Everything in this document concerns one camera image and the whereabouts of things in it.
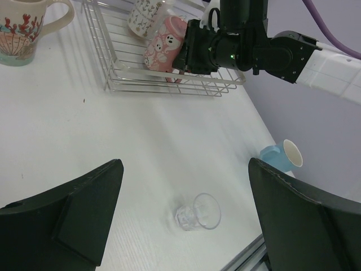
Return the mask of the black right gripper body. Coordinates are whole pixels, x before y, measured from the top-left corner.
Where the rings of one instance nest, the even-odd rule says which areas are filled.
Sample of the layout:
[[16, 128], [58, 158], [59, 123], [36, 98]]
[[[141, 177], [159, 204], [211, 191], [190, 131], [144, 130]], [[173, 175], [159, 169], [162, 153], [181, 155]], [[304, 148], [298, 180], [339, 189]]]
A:
[[216, 72], [221, 67], [216, 58], [216, 47], [221, 35], [221, 30], [201, 27], [200, 20], [189, 20], [183, 45], [172, 67], [196, 75]]

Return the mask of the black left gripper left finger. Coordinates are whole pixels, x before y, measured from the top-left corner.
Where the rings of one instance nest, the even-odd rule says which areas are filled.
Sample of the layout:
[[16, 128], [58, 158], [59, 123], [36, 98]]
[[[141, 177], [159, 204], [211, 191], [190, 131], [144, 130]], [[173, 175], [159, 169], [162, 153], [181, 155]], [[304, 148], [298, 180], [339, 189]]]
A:
[[85, 175], [1, 208], [1, 270], [95, 270], [101, 265], [124, 166]]

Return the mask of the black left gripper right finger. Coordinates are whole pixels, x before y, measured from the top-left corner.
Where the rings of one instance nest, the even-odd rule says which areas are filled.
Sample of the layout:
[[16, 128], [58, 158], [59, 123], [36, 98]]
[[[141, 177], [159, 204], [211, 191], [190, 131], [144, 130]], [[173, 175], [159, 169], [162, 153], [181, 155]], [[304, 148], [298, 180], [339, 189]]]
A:
[[360, 270], [360, 203], [257, 158], [248, 173], [272, 270]]

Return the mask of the pink ghost pattern mug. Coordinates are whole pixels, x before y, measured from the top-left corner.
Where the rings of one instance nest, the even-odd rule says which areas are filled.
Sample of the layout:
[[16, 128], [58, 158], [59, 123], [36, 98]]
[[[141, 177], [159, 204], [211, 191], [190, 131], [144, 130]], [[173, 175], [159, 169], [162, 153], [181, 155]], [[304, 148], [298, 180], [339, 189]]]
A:
[[173, 61], [180, 53], [187, 22], [179, 16], [168, 16], [144, 53], [144, 63], [152, 71], [173, 73]]

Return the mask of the white floral mug orange inside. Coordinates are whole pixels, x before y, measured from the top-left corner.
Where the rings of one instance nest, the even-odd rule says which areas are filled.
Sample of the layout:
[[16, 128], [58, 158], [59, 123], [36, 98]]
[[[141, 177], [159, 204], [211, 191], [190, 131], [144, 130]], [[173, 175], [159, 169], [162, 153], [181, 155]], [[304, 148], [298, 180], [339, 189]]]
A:
[[154, 35], [168, 7], [168, 1], [137, 0], [129, 13], [128, 27], [140, 38], [148, 40]]

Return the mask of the light blue mug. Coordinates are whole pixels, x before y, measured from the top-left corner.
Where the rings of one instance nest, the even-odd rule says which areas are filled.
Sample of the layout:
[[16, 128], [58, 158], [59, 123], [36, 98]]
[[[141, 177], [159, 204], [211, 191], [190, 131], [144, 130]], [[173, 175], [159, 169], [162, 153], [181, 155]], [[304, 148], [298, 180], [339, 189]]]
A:
[[289, 172], [303, 166], [303, 157], [298, 147], [289, 139], [267, 146], [259, 153], [259, 158], [272, 167]]

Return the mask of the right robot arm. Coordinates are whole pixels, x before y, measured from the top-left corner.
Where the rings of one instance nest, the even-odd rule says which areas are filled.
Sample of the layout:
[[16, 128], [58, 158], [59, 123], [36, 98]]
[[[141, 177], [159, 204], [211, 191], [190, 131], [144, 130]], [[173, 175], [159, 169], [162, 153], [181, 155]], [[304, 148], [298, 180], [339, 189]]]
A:
[[[219, 68], [261, 70], [281, 80], [360, 102], [360, 54], [339, 42], [305, 1], [329, 44], [294, 31], [267, 36], [267, 1], [209, 2], [190, 20], [173, 67], [197, 75]], [[360, 203], [289, 175], [286, 146], [266, 147], [248, 164], [269, 270], [359, 270]]]

